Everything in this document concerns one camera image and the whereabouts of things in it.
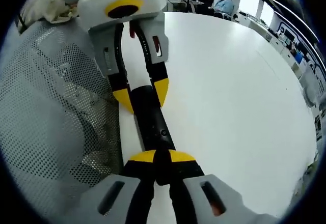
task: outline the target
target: ceiling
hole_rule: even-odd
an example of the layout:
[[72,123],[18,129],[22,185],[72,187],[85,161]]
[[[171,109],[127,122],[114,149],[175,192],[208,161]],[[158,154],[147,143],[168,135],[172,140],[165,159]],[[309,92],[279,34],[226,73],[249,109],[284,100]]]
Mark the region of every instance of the ceiling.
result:
[[[298,28],[304,36],[311,42],[316,43],[317,39],[314,37],[314,35],[305,27],[305,25],[298,20],[292,13],[290,13],[288,10],[286,10],[281,5],[275,3],[272,0],[264,0],[266,3],[268,3],[274,11],[280,13],[282,16],[284,16],[286,19],[288,19],[296,28]],[[318,33],[318,23],[316,23],[315,19],[312,18],[312,16],[309,14],[309,11],[307,11],[307,7],[309,6],[309,0],[303,1],[303,0],[276,0],[285,7],[289,8],[293,13],[295,13],[301,20],[303,20],[310,29],[313,30],[313,32],[318,36],[320,39],[320,33]]]

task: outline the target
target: white table surface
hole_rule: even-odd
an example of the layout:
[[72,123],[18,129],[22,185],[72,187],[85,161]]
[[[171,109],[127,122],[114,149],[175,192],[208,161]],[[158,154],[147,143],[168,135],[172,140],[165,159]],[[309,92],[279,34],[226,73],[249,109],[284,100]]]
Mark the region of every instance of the white table surface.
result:
[[[122,52],[131,89],[150,84],[138,39]],[[281,55],[258,33],[210,16],[166,13],[170,86],[163,115],[179,151],[241,193],[257,213],[282,216],[316,149],[314,119]],[[141,151],[120,105],[124,162]],[[176,223],[169,187],[155,187],[147,223]]]

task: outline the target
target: window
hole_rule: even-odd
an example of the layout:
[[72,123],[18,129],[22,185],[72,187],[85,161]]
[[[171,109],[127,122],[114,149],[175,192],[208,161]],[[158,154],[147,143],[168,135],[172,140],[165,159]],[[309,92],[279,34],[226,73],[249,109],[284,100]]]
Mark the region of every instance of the window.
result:
[[256,16],[259,0],[240,0],[239,9]]
[[260,19],[263,20],[267,26],[270,26],[273,19],[274,10],[264,2],[263,11],[261,12]]

